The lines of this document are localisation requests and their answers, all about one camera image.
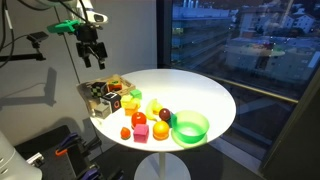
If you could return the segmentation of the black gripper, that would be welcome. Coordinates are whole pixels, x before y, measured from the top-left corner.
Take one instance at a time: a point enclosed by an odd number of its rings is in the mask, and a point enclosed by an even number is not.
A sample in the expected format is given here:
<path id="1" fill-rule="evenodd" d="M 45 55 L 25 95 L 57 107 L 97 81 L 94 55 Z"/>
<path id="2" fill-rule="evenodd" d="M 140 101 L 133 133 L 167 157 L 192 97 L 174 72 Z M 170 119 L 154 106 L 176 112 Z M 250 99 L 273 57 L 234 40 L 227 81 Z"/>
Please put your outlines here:
<path id="1" fill-rule="evenodd" d="M 77 52 L 83 58 L 85 67 L 91 67 L 89 55 L 93 55 L 98 60 L 99 69 L 105 69 L 105 58 L 108 55 L 104 43 L 97 41 L 97 30 L 92 25 L 82 24 L 75 31 L 75 35 L 78 40 L 76 43 Z"/>

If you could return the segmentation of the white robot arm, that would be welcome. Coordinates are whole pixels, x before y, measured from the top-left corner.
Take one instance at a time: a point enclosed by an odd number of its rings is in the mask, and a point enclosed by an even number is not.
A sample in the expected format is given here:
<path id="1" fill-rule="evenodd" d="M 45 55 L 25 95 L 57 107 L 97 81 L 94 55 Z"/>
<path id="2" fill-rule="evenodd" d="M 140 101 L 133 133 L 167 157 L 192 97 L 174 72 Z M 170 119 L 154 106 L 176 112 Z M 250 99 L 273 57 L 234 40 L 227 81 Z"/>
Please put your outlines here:
<path id="1" fill-rule="evenodd" d="M 85 66 L 90 67 L 90 55 L 93 55 L 100 69 L 105 68 L 105 59 L 108 57 L 103 42 L 98 42 L 97 30 L 108 22 L 108 17 L 94 11 L 91 0 L 25 0 L 36 10 L 47 10 L 62 5 L 69 13 L 69 18 L 60 23 L 47 27 L 50 33 L 73 34 L 76 36 L 78 56 L 84 60 Z"/>

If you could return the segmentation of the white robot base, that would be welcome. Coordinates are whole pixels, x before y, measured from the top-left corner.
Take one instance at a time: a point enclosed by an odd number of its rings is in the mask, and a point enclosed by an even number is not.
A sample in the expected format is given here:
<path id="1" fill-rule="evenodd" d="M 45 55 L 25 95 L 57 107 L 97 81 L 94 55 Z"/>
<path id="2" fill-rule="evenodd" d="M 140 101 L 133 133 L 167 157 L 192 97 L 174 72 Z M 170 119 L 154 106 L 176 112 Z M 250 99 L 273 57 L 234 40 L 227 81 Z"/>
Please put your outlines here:
<path id="1" fill-rule="evenodd" d="M 41 170 L 28 164 L 0 131 L 0 180 L 41 179 Z"/>

